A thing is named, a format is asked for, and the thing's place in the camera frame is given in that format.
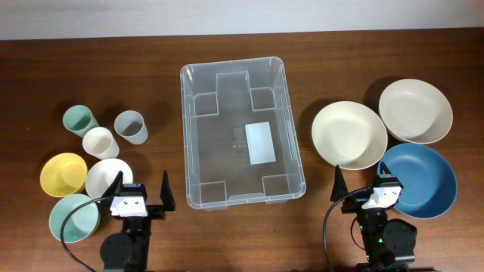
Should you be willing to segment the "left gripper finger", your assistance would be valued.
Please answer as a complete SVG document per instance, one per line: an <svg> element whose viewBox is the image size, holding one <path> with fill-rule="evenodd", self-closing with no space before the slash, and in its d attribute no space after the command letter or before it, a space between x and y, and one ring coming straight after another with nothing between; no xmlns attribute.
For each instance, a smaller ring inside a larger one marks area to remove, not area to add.
<svg viewBox="0 0 484 272"><path fill-rule="evenodd" d="M101 196L102 200L100 201L100 204L102 206L110 206L114 197L119 196L122 184L123 184L123 172L118 171L111 185Z"/></svg>
<svg viewBox="0 0 484 272"><path fill-rule="evenodd" d="M163 210L165 212L175 211L175 199L169 186L169 177L167 170L163 171L163 178L160 190L160 199L162 200Z"/></svg>

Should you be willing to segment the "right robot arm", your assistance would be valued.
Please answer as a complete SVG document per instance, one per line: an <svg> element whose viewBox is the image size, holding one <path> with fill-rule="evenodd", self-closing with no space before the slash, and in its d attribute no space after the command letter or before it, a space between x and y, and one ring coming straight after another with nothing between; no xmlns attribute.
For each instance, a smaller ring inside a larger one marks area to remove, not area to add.
<svg viewBox="0 0 484 272"><path fill-rule="evenodd" d="M357 271L408 271L415 260L417 228L401 219L389 220L387 211L398 203L404 189L399 179L380 164L373 185L349 192L341 168L335 168L333 203L324 217L323 242L327 242L327 222L333 209L342 203L343 214L355 214L364 243L367 261L357 264Z"/></svg>

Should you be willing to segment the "grey cup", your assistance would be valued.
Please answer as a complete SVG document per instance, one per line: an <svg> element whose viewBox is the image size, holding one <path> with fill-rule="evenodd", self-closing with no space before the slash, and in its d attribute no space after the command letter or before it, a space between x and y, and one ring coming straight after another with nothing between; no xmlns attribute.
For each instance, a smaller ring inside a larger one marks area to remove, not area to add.
<svg viewBox="0 0 484 272"><path fill-rule="evenodd" d="M114 121L116 133L134 145L143 144L148 139L147 125L143 116L134 110L120 113Z"/></svg>

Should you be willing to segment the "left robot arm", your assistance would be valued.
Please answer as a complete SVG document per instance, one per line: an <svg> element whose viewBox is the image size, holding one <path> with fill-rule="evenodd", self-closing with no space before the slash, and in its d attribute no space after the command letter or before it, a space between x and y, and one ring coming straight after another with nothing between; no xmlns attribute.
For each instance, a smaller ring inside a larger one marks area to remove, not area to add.
<svg viewBox="0 0 484 272"><path fill-rule="evenodd" d="M163 220L167 212L175 211L175 200L169 186L168 173L163 173L160 205L147 204L143 184L125 184L119 171L113 183L102 195L101 205L123 222L119 233L110 235L100 249L105 271L146 271L151 235L151 222Z"/></svg>

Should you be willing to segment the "blue large bowl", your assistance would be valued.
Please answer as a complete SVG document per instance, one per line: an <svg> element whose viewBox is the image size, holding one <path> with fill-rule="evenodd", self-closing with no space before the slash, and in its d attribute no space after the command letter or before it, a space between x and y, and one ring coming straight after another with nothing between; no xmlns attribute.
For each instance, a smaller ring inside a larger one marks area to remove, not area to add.
<svg viewBox="0 0 484 272"><path fill-rule="evenodd" d="M399 144L386 151L380 162L404 187L394 206L398 212L431 219L444 215L453 206L458 193L457 178L447 160L434 149Z"/></svg>

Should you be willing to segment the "cream large bowl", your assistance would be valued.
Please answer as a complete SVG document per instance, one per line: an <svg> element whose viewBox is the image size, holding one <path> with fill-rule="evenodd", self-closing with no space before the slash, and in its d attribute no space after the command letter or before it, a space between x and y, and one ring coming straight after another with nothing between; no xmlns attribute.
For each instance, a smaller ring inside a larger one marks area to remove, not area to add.
<svg viewBox="0 0 484 272"><path fill-rule="evenodd" d="M352 101L328 104L315 116L311 136L318 155L346 170L362 170L383 157L388 134L369 107Z"/></svg>
<svg viewBox="0 0 484 272"><path fill-rule="evenodd" d="M401 79L381 93L378 111L389 133L399 141L432 144L451 130L453 111L446 96L418 79Z"/></svg>

